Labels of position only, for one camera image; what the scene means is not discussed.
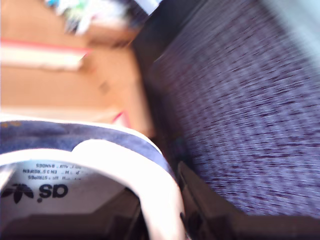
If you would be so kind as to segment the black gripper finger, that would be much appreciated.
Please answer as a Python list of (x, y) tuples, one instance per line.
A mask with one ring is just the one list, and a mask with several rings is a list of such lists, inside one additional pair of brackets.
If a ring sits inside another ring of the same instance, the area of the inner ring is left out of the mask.
[(177, 168), (185, 213), (182, 221), (192, 240), (235, 240), (233, 218), (240, 211), (214, 192), (185, 163)]
[(93, 213), (93, 240), (145, 240), (147, 227), (139, 198), (124, 189)]

